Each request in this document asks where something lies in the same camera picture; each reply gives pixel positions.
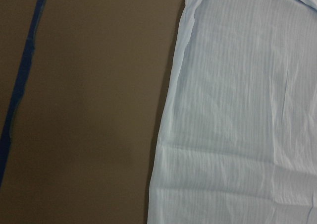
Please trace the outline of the light blue button shirt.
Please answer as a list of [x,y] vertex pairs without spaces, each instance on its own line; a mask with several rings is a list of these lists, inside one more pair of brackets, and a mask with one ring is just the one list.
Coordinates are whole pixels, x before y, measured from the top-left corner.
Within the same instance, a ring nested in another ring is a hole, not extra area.
[[317,221],[317,0],[185,0],[150,224]]

